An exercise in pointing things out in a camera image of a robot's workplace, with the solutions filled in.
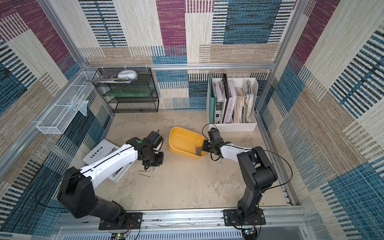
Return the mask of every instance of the purple fabric panel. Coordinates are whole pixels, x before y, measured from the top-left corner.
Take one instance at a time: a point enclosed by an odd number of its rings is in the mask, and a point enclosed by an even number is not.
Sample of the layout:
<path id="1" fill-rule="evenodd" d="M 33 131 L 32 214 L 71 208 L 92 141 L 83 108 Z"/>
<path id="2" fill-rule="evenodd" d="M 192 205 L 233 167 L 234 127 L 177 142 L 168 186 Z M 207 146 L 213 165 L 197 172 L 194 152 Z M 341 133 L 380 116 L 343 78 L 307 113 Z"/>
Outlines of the purple fabric panel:
<path id="1" fill-rule="evenodd" d="M 186 45 L 185 0 L 156 0 L 164 46 Z"/>

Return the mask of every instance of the white wire basket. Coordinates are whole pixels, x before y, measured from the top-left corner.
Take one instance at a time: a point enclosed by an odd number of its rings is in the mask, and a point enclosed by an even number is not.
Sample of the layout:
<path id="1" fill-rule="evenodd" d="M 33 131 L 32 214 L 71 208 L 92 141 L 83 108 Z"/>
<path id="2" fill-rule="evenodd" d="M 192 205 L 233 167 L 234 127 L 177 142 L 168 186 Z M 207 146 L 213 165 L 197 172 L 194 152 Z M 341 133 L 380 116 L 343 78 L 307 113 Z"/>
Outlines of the white wire basket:
<path id="1" fill-rule="evenodd" d="M 84 71 L 77 76 L 55 105 L 37 125 L 43 134 L 63 134 L 76 113 L 78 103 L 85 100 L 93 89 L 93 83 L 86 79 L 99 78 L 95 72 Z"/>

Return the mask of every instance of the patterned wall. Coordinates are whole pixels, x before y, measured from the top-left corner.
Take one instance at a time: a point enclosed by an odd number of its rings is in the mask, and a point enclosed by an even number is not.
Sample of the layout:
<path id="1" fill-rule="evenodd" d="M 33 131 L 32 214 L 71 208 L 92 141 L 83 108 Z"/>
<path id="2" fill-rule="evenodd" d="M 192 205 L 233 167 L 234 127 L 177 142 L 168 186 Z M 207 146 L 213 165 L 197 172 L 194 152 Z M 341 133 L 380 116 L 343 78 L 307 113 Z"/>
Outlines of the patterned wall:
<path id="1" fill-rule="evenodd" d="M 296 4 L 296 0 L 51 2 L 91 65 L 274 61 Z M 205 109 L 211 72 L 156 71 L 159 108 Z M 265 75 L 268 70 L 246 70 L 241 76 L 260 72 Z M 258 81 L 260 86 L 265 78 Z"/>
<path id="2" fill-rule="evenodd" d="M 58 188 L 43 186 L 58 181 L 69 167 L 81 168 L 82 159 L 102 139 L 110 115 L 103 99 L 92 90 L 87 100 L 87 116 L 76 114 L 63 135 L 39 133 L 0 182 L 0 231 L 49 236 L 61 209 L 35 202 L 35 194 L 45 192 L 41 203 L 63 207 L 57 200 Z"/>
<path id="3" fill-rule="evenodd" d="M 79 66 L 36 0 L 0 5 L 2 155 Z"/>
<path id="4" fill-rule="evenodd" d="M 260 110 L 318 239 L 384 236 L 383 21 L 382 0 L 310 0 Z"/>
<path id="5" fill-rule="evenodd" d="M 2 155 L 79 66 L 36 0 L 1 0 L 0 6 Z M 101 140 L 110 116 L 96 92 L 88 100 L 87 117 L 78 113 L 63 135 L 38 134 L 1 179 L 0 231 L 17 233 L 0 233 L 1 239 L 51 233 L 60 210 L 38 206 L 34 193 L 61 179 L 69 166 L 82 167 L 82 158 Z M 56 194 L 48 189 L 43 202 L 58 206 Z"/>

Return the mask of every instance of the book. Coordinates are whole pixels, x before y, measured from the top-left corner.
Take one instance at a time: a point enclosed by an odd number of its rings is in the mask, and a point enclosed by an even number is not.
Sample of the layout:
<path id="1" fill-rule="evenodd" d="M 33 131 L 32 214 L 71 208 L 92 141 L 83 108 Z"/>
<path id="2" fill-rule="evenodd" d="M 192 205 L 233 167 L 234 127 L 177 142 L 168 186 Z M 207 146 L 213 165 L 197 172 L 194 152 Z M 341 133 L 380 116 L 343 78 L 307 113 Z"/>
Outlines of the book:
<path id="1" fill-rule="evenodd" d="M 223 123 L 230 123 L 233 115 L 233 110 L 236 106 L 236 90 L 232 81 L 228 81 L 229 98 L 227 100 L 227 107 L 225 110 L 225 117 Z"/>
<path id="2" fill-rule="evenodd" d="M 228 100 L 229 100 L 229 86 L 228 86 L 228 79 L 227 79 L 227 74 L 223 73 L 223 79 L 222 79 L 222 82 L 223 82 L 223 95 L 224 95 L 224 98 L 226 99 L 226 103 L 225 103 L 225 108 L 224 108 L 224 113 L 223 113 L 223 121 L 222 123 L 225 123 L 224 119 L 226 117 L 226 112 L 227 112 L 227 108 L 228 108 Z"/>
<path id="3" fill-rule="evenodd" d="M 209 75 L 210 97 L 209 97 L 209 123 L 215 123 L 216 120 L 216 102 L 217 96 L 212 75 Z"/>
<path id="4" fill-rule="evenodd" d="M 222 81 L 215 82 L 214 85 L 217 95 L 215 123 L 223 123 L 224 109 L 227 99 L 224 97 Z"/>

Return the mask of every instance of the white robot arm segment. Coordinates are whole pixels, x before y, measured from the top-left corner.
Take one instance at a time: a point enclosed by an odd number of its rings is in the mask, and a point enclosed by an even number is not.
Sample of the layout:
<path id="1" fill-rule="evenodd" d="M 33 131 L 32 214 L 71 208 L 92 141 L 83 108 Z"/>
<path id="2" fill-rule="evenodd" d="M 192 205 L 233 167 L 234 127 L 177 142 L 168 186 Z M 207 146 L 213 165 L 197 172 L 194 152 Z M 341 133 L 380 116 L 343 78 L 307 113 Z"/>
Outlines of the white robot arm segment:
<path id="1" fill-rule="evenodd" d="M 79 169 L 85 177 L 91 177 L 93 188 L 96 188 L 108 176 L 137 160 L 137 150 L 130 144 L 124 144 L 115 152 Z"/>

